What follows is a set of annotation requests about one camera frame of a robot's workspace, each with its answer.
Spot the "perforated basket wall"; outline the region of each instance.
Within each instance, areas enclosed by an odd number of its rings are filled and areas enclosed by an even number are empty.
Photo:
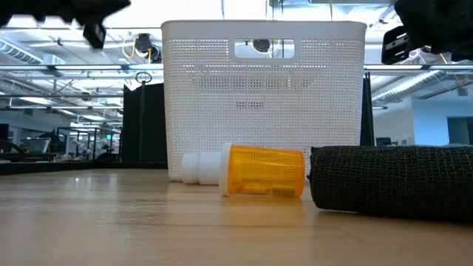
[[[473,222],[472,147],[324,147],[312,165],[319,208]]]
[[[364,33],[357,22],[168,21],[163,30],[169,176],[223,143],[304,151],[359,145]],[[238,58],[236,38],[293,40],[292,58]]]

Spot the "black mesh cloth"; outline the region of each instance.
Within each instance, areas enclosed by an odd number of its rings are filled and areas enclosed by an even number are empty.
[[[319,208],[473,222],[472,147],[329,146],[311,167]]]

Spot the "desk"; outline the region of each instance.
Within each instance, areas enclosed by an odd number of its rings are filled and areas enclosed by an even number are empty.
[[[1,265],[472,265],[473,226],[221,198],[165,170],[0,177]]]

